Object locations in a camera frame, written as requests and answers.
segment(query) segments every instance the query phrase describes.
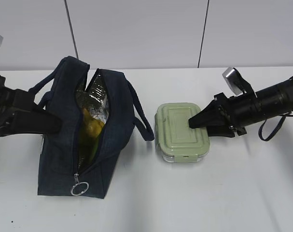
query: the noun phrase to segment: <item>plastic lid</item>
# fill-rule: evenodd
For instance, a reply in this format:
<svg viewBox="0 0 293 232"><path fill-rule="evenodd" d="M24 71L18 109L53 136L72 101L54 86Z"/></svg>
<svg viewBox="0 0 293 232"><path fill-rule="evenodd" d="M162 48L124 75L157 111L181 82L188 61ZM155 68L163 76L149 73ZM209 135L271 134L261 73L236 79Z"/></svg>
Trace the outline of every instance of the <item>plastic lid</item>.
<svg viewBox="0 0 293 232"><path fill-rule="evenodd" d="M193 103L167 103L161 105L156 114L157 142L174 162L197 161L209 150L206 128L189 128L188 119L199 113Z"/></svg>

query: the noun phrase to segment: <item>white tabletop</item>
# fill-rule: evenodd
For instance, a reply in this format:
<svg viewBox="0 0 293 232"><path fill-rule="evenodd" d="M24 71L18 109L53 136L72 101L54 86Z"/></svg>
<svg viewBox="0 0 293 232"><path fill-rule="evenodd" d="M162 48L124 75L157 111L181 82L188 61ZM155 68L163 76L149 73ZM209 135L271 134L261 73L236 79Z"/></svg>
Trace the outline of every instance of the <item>white tabletop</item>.
<svg viewBox="0 0 293 232"><path fill-rule="evenodd" d="M217 93L232 96L221 76L224 70L122 71L153 125L163 103L193 102L204 108ZM239 71L255 90L293 75L293 67ZM21 89L49 73L0 72L7 87ZM266 134L277 120L270 120ZM211 138L210 151L199 163L163 161L154 142L144 142L135 129L104 200L37 196L41 136L0 138L0 231L293 232L293 118L270 142L258 138L259 126L233 139Z"/></svg>

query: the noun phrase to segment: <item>bag strap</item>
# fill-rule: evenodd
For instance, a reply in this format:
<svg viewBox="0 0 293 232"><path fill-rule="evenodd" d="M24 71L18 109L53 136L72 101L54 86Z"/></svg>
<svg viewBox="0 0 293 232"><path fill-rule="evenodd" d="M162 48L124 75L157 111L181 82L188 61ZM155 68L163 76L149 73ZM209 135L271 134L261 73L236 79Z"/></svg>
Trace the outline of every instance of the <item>bag strap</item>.
<svg viewBox="0 0 293 232"><path fill-rule="evenodd" d="M58 69L62 66L62 64L65 61L66 61L66 58L63 58L58 64L58 66L56 67L56 69L50 75L48 75L38 84L36 84L33 88L30 88L28 91L36 95L46 84L48 84L50 81L52 81L55 78L55 74L57 73Z"/></svg>
<svg viewBox="0 0 293 232"><path fill-rule="evenodd" d="M138 95L137 95L135 89L132 87L132 85L129 81L127 81L127 82L128 82L129 90L131 92L133 104L134 104L138 114L140 115L140 117L144 123L143 124L137 117L135 117L133 120L133 124L138 128L138 130L140 131L140 133L145 141L152 141L152 140L154 140L153 129L144 115L141 103L139 101L139 98L138 98Z"/></svg>

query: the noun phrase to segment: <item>navy blue lunch bag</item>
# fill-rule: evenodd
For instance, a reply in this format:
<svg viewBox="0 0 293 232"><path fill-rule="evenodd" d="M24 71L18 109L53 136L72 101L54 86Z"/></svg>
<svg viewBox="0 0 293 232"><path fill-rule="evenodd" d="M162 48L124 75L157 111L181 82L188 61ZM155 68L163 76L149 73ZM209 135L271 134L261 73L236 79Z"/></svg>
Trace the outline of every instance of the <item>navy blue lunch bag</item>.
<svg viewBox="0 0 293 232"><path fill-rule="evenodd" d="M89 86L101 77L107 93L109 116L98 139L94 158L87 167L78 165L79 130L83 113L76 91L87 90L89 65L73 57L61 60L57 68L29 91L38 93L54 80L39 106L62 120L57 134L45 135L39 163L38 195L88 196L104 198L120 151L137 126L145 141L154 139L138 96L122 72L98 69ZM142 119L135 117L134 106Z"/></svg>

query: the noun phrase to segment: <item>black strap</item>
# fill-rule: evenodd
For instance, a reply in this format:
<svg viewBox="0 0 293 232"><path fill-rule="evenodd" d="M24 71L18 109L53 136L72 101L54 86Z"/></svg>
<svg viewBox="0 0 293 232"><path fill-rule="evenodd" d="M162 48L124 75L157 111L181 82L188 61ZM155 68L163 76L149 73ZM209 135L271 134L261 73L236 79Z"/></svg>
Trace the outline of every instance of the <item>black strap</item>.
<svg viewBox="0 0 293 232"><path fill-rule="evenodd" d="M283 122L286 120L286 117L287 117L289 114L290 114L290 113L281 116L281 119L279 120L277 126L274 128L274 130L270 133L270 135L269 135L266 139L263 138L263 136L262 136L262 130L263 130L263 127L264 127L264 125L265 125L265 123L266 123L266 121L267 121L267 120L265 120L264 123L263 123L263 124L261 125L261 127L259 128L259 132L258 132L259 138L260 138L261 140L263 140L263 141L266 141L266 142L270 141L270 140L276 135L276 133L280 130L280 128L281 128Z"/></svg>
<svg viewBox="0 0 293 232"><path fill-rule="evenodd" d="M30 88L28 91L36 95L46 84L48 84L50 81L52 81L55 78L55 74L57 73L58 69L65 61L66 61L66 58L63 58L58 64L58 66L56 67L56 69L50 75L48 75L38 84L36 84L33 88Z"/></svg>
<svg viewBox="0 0 293 232"><path fill-rule="evenodd" d="M138 130L140 131L140 133L145 141L152 141L152 140L154 140L153 129L144 115L141 103L139 101L139 98L138 98L138 95L137 95L135 89L132 87L132 85L129 81L127 81L127 82L128 82L129 90L131 92L133 104L134 104L138 114L140 115L140 117L144 123L143 124L138 118L135 117L133 120L133 124L135 124L135 126L138 128Z"/></svg>

